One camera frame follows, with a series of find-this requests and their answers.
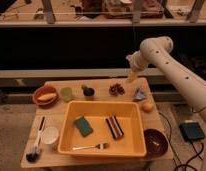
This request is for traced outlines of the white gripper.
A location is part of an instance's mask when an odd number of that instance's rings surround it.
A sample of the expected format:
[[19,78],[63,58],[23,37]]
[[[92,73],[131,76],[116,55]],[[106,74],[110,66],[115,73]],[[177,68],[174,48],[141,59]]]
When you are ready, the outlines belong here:
[[128,55],[126,59],[130,65],[127,81],[131,83],[138,77],[138,73],[145,69],[145,63],[143,62],[143,58],[139,53]]

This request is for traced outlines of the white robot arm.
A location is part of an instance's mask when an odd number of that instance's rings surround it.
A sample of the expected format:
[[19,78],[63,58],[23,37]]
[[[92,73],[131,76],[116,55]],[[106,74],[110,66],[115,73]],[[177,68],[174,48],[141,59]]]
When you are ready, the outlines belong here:
[[153,64],[206,123],[206,81],[177,62],[170,55],[172,50],[173,41],[168,36],[143,40],[138,51],[126,56],[131,69],[128,81],[132,82],[138,72]]

